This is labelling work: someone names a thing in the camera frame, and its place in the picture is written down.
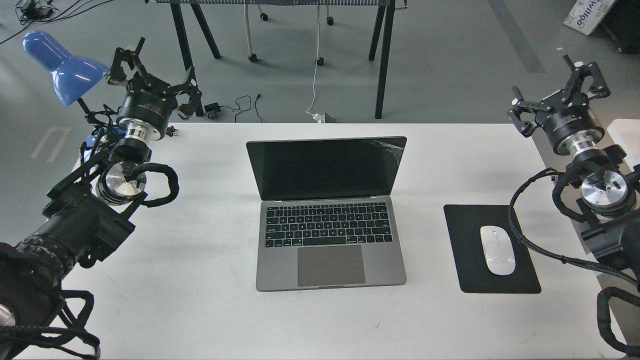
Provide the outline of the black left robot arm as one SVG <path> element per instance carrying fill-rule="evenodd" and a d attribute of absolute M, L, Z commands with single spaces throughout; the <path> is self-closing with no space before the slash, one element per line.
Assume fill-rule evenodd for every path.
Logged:
<path fill-rule="evenodd" d="M 151 75 L 140 59 L 144 42 L 117 48 L 111 66 L 72 55 L 50 34 L 32 31 L 25 52 L 47 70 L 59 102 L 78 103 L 94 131 L 80 146 L 80 165 L 49 192 L 45 223 L 12 246 L 1 244 L 1 358 L 29 346 L 58 349 L 85 360 L 101 356 L 98 337 L 85 326 L 94 307 L 89 291 L 65 290 L 62 281 L 112 255 L 135 230 L 139 207 L 175 200 L 179 178 L 151 162 L 150 142 L 172 136 L 169 119 L 188 119 L 201 104 L 195 70 L 171 85 Z M 78 338 L 93 349 L 66 348 Z"/>

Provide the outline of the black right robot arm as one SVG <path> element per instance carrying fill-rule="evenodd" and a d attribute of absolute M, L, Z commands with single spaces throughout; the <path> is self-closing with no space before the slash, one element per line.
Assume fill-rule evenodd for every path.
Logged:
<path fill-rule="evenodd" d="M 571 71 L 566 85 L 540 101 L 527 101 L 518 87 L 508 117 L 519 134 L 528 138 L 542 129 L 556 155 L 569 156 L 564 171 L 546 168 L 528 178 L 510 199 L 509 229 L 515 239 L 540 255 L 589 271 L 618 277 L 639 287 L 640 212 L 639 166 L 624 174 L 620 166 L 626 151 L 620 145 L 598 148 L 605 130 L 590 101 L 611 92 L 598 64 L 574 62 L 563 56 Z M 553 253 L 534 244 L 515 226 L 515 202 L 535 181 L 554 177 L 551 200 L 565 217 L 583 225 L 582 240 L 595 260 Z"/>

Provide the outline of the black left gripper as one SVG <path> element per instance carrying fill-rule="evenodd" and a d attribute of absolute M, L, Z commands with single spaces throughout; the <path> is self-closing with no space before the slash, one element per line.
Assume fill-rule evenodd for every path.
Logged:
<path fill-rule="evenodd" d="M 150 142 L 165 137 L 173 110 L 182 120 L 188 120 L 202 110 L 202 92 L 198 87 L 194 66 L 186 70 L 182 84 L 153 82 L 139 57 L 145 41 L 141 37 L 133 50 L 121 47 L 115 50 L 107 73 L 107 84 L 126 87 L 126 96 L 117 118 L 118 126 L 125 131 L 125 138 Z M 131 71 L 137 71 L 130 79 L 125 74 L 123 63 L 128 64 Z M 178 104 L 178 96 L 183 95 L 188 96 L 189 100 Z"/>

